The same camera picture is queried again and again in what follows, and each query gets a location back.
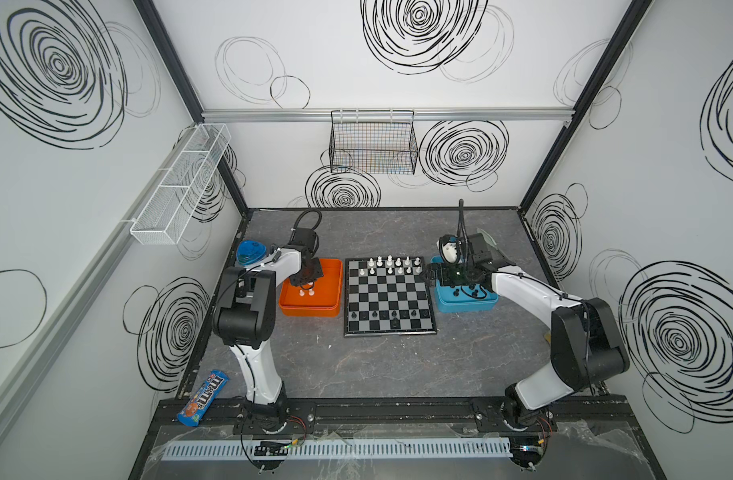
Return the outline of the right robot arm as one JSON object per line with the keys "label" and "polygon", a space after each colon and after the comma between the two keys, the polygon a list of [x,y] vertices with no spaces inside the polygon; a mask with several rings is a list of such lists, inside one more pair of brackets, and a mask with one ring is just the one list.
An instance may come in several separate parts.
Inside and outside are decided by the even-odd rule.
{"label": "right robot arm", "polygon": [[610,305],[584,299],[538,280],[512,262],[482,233],[445,235],[432,268],[444,286],[478,287],[518,304],[550,328],[550,360],[506,389],[506,424],[523,431],[541,410],[629,370],[630,355]]}

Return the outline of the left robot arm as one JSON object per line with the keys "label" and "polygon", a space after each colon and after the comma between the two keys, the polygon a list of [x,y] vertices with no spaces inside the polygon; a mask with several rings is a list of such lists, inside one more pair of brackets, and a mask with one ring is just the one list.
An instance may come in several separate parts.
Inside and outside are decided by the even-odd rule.
{"label": "left robot arm", "polygon": [[284,382],[274,366],[270,336],[276,325],[276,288],[285,281],[312,287],[324,276],[318,233],[296,227],[290,242],[264,257],[222,272],[212,331],[234,353],[244,381],[250,411],[279,418],[284,413]]}

